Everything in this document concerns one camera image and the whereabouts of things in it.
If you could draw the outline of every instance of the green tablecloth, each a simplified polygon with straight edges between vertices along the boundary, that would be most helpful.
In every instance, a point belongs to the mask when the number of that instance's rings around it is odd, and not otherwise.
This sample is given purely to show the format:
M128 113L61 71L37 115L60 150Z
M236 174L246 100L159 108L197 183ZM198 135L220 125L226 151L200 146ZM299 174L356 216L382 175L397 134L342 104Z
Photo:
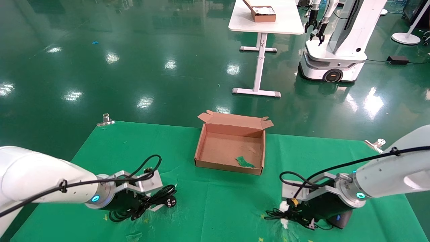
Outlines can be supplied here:
M73 163L112 174L133 171L149 155L160 154L163 184L177 183L177 205L113 223L105 219L106 211L82 204L40 204L12 241L427 241L404 195L367 201L344 230L311 231L295 223L285 230L279 221L262 219L265 210L279 207L281 171L307 177L374 155L362 141L268 134L263 174L255 176L195 167L199 134L196 128L128 122L95 128Z

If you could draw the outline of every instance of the power adapter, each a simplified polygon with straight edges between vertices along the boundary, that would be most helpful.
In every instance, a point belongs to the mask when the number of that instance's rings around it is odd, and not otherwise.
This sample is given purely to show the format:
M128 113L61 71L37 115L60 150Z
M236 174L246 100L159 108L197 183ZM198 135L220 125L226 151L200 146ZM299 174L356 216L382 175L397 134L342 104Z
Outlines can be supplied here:
M387 61L390 65L406 65L409 63L405 56L388 56Z

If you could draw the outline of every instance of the cable tie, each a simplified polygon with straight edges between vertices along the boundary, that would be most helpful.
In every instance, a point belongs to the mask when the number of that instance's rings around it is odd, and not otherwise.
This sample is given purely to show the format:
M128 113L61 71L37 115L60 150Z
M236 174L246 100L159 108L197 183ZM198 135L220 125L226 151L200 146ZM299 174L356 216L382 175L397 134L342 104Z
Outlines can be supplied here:
M60 187L62 187L62 189L60 190L62 193L66 193L67 192L67 180L63 179L60 183Z
M397 147L393 147L393 148L391 148L390 153L393 153L395 156L400 156L400 152L399 152L399 150L397 149Z

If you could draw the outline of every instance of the open cardboard box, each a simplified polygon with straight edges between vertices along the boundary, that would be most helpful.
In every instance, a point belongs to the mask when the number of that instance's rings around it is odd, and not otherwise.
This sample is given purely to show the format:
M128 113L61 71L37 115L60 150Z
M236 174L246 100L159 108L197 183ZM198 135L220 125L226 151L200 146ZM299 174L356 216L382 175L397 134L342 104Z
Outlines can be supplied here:
M275 22L276 21L276 13L273 10L272 6L252 6L249 0L243 0L248 8L251 10L252 19L254 22ZM259 8L270 8L273 14L259 14L255 11L255 9Z
M207 110L198 116L205 122L194 161L196 166L261 175L264 167L268 117L256 118ZM241 166L243 157L252 167Z

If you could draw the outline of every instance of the table foot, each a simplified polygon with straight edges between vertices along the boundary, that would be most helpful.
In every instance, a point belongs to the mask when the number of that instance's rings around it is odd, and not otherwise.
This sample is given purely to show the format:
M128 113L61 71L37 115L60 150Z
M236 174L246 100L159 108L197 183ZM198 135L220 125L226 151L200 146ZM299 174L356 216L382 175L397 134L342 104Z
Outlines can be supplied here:
M260 49L257 47L241 46L240 50L259 51ZM276 48L265 48L264 50L268 52L278 52Z
M252 89L244 89L244 88L233 88L233 90L231 92L232 93L251 94L251 95L281 97L280 92L263 91L263 90L259 90L257 92L254 92L254 90L252 90Z

